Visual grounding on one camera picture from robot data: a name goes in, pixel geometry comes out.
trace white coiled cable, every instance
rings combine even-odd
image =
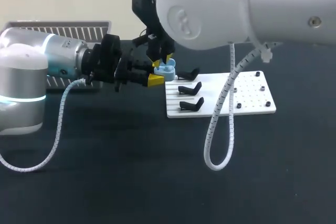
[[[273,42],[273,43],[265,43],[264,46],[268,49],[272,49],[276,46],[279,46],[280,43]],[[234,88],[234,83],[236,78],[238,77],[239,73],[243,71],[243,69],[248,66],[253,60],[258,58],[261,54],[261,50],[256,48],[253,51],[251,51],[241,62],[233,69],[233,66],[235,64],[234,61],[232,61],[232,57],[235,57],[235,48],[234,45],[230,45],[230,56],[231,56],[231,73],[229,77],[227,78],[225,85],[219,95],[218,101],[216,103],[213,115],[211,117],[211,121],[209,124],[208,131],[206,133],[205,138],[205,144],[204,144],[204,161],[206,165],[211,170],[221,170],[223,169],[230,161],[233,147],[234,147],[234,114],[233,114],[233,92],[230,92],[230,103],[229,103],[229,147],[226,154],[225,159],[223,162],[221,162],[219,165],[214,165],[211,161],[210,157],[210,149],[211,149],[211,143],[214,136],[214,132],[216,129],[218,117],[220,114],[220,111],[222,110],[225,98],[227,97],[227,94],[229,91],[232,91]]]
[[[61,129],[62,129],[62,118],[63,118],[63,111],[64,111],[64,105],[65,105],[65,100],[67,98],[67,95],[70,91],[70,89],[73,87],[73,86],[76,86],[78,84],[82,84],[82,83],[85,83],[85,79],[79,79],[79,80],[76,80],[74,82],[72,82],[64,91],[63,95],[62,95],[62,99],[61,99],[61,103],[60,103],[60,106],[59,106],[59,113],[58,113],[58,123],[57,123],[57,131],[56,131],[56,137],[55,137],[55,142],[54,142],[54,145],[51,149],[51,152],[49,153],[49,155],[46,157],[46,159],[40,163],[39,165],[36,165],[36,166],[33,166],[33,167],[30,167],[30,168],[19,168],[19,167],[15,167],[11,164],[9,164],[7,161],[4,160],[4,158],[1,156],[0,154],[0,162],[6,166],[7,168],[11,169],[11,170],[14,170],[16,172],[20,172],[20,173],[28,173],[28,172],[33,172],[35,170],[38,170],[42,167],[44,167],[50,160],[51,158],[53,157],[53,155],[55,154],[56,152],[56,149],[57,149],[57,146],[58,146],[58,142],[59,142],[59,137],[61,135]]]

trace screw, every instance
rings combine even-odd
[[[319,27],[322,23],[322,20],[319,17],[311,17],[308,21],[309,26],[311,27]]]

